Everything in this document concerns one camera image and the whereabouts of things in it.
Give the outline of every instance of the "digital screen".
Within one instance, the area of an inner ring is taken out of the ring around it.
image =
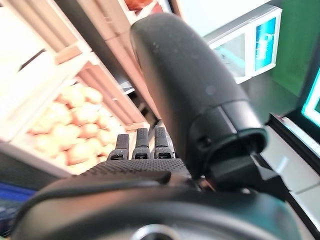
[[[301,113],[320,127],[320,68]]]

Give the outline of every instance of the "robotic hand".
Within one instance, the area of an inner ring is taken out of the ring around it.
[[[119,135],[109,160],[28,201],[11,239],[299,240],[281,178],[253,160],[266,132],[218,57],[171,14],[136,22],[131,40],[181,159],[161,128],[154,156],[138,130],[132,160]]]

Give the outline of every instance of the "wooden slat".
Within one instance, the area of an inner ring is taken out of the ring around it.
[[[103,88],[98,82],[94,79],[93,76],[88,72],[88,68],[82,70],[78,73],[78,76],[89,86],[94,89],[97,89],[103,95],[103,101],[107,107],[112,111],[112,113],[123,123],[123,125],[132,124],[133,122],[127,116],[127,114],[119,108],[119,106],[112,100],[112,96],[108,91]]]
[[[70,46],[65,47],[62,51],[57,53],[54,58],[56,64],[62,64],[74,57],[80,55],[82,51],[79,49],[77,44],[72,44]]]
[[[47,0],[28,0],[28,2],[65,47],[78,41]]]
[[[110,25],[106,22],[105,17],[98,5],[92,0],[77,0],[84,12],[89,16],[93,25],[98,30],[104,40],[114,38],[115,32],[111,29]]]
[[[151,98],[145,79],[142,76],[141,70],[137,68],[137,65],[132,61],[130,55],[125,50],[124,46],[118,37],[114,37],[105,42],[116,56],[120,64],[123,66],[124,70],[129,75],[131,81],[134,83],[135,89],[139,91],[143,99],[149,105],[153,113],[160,119],[159,112],[156,108],[155,102]]]
[[[117,99],[118,104],[134,123],[146,121],[130,98],[125,95],[115,78],[102,64],[94,66],[92,68],[92,74],[94,74],[95,78],[112,93],[113,97]]]
[[[59,52],[65,47],[26,0],[3,0],[2,3],[26,21],[54,52]]]
[[[125,4],[121,5],[118,0],[97,0],[101,11],[112,20],[113,30],[118,34],[130,31],[131,24],[125,11],[129,11]]]

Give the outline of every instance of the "display shelf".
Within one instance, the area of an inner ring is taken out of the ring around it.
[[[90,52],[89,46],[53,0],[2,0],[1,3],[32,29],[45,49],[55,56],[56,63]]]
[[[135,90],[160,118],[130,42],[130,27],[138,19],[136,14],[128,9],[124,0],[77,0],[77,2],[130,77]]]
[[[26,69],[27,72],[22,72],[22,75],[19,76],[21,82],[25,84],[28,83],[26,79],[30,79],[31,86],[28,89],[26,89],[27,86],[21,88],[21,90],[25,89],[26,91],[23,92],[28,94],[14,102],[15,107],[12,107],[13,104],[11,104],[12,108],[8,108],[10,111],[2,121],[1,140],[3,143],[0,144],[2,152],[56,177],[80,174],[96,165],[98,159],[92,157],[85,162],[67,166],[34,149],[35,140],[28,133],[62,89],[76,82],[92,87],[103,95],[101,106],[118,120],[118,127],[111,130],[115,136],[126,131],[134,134],[137,128],[148,127],[146,119],[93,52],[81,54],[59,65],[54,65],[53,58],[50,58],[47,52],[44,57],[37,59]],[[40,62],[47,62],[44,64],[46,67],[35,74],[33,68]],[[14,86],[16,85],[12,85],[12,91],[8,91],[9,94],[15,93]]]
[[[88,62],[89,54],[55,65],[48,52],[20,71],[0,96],[0,141],[8,142],[30,127],[66,84]]]

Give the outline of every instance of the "white panel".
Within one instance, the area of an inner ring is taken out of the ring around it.
[[[320,231],[320,186],[304,191],[300,194],[292,194],[318,231]]]
[[[268,146],[261,154],[294,193],[320,184],[319,175],[269,126]]]
[[[205,36],[270,0],[179,0],[183,19]]]

